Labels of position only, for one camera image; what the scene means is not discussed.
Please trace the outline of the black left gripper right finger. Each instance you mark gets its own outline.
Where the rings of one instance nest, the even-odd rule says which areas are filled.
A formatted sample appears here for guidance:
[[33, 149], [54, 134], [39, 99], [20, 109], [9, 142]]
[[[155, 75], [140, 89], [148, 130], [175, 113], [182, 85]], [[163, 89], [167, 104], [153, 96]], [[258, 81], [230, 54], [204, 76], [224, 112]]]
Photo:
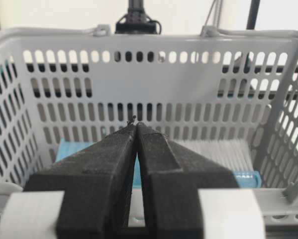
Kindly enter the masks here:
[[201, 239], [199, 189], [238, 189], [233, 172], [139, 122], [145, 227], [153, 239]]

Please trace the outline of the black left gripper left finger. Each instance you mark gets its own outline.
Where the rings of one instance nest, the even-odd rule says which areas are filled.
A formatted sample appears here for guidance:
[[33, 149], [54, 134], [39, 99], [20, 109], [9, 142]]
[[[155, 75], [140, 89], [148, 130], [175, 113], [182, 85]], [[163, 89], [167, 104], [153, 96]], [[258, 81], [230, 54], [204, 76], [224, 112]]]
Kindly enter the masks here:
[[32, 174], [11, 194], [0, 239], [108, 239], [128, 225], [135, 126]]

